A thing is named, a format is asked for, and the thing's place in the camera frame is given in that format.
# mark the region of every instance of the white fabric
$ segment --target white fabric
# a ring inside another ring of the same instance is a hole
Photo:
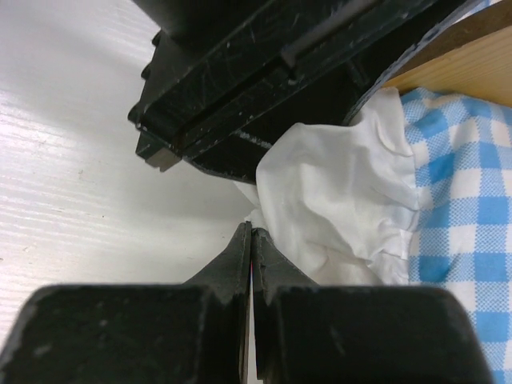
[[[398,92],[381,90],[352,126],[295,124],[260,162],[256,225],[316,282],[408,283],[418,199],[404,127]]]

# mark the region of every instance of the crumpled white cloth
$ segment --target crumpled white cloth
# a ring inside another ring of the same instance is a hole
[[[351,126],[295,124],[256,171],[255,226],[321,284],[408,284],[418,217],[414,156],[396,89],[377,92]]]

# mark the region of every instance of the gingham cloth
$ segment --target gingham cloth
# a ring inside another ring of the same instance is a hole
[[[495,381],[512,383],[512,109],[425,89],[402,104],[421,207],[410,282],[455,294]]]

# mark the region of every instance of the black plastic part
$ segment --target black plastic part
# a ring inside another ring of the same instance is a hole
[[[250,224],[178,286],[53,286],[25,305],[2,384],[245,383]]]
[[[294,123],[347,123],[479,0],[136,3],[162,28],[129,116],[152,141],[147,153],[167,148],[208,174],[254,182]]]
[[[425,287],[317,286],[253,232],[254,333],[266,383],[492,383],[464,309]]]

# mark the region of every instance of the table surface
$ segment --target table surface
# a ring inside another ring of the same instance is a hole
[[[251,210],[232,182],[134,154],[157,30],[129,0],[0,3],[0,347],[37,288],[182,282]]]

